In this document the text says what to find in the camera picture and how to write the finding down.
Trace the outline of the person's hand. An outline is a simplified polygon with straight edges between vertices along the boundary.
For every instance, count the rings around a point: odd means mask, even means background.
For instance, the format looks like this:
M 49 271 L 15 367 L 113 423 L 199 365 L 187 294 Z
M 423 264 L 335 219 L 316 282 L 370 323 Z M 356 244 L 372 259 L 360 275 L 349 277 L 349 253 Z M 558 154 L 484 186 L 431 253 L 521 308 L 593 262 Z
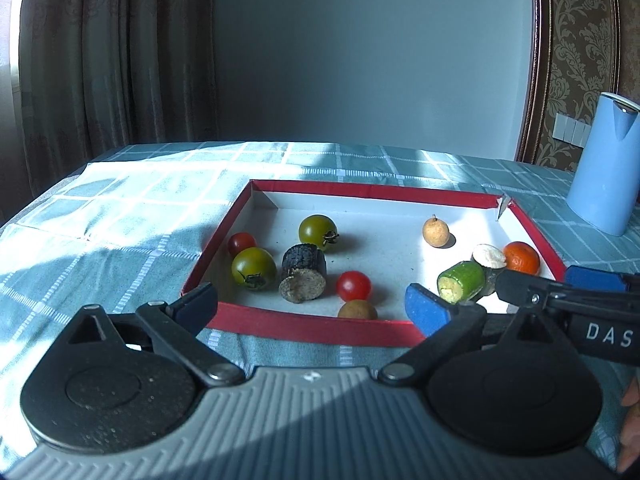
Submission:
M 620 454 L 617 459 L 617 471 L 622 474 L 638 460 L 640 453 L 640 404 L 637 377 L 629 384 L 620 405 L 627 409 L 622 430 L 620 430 Z

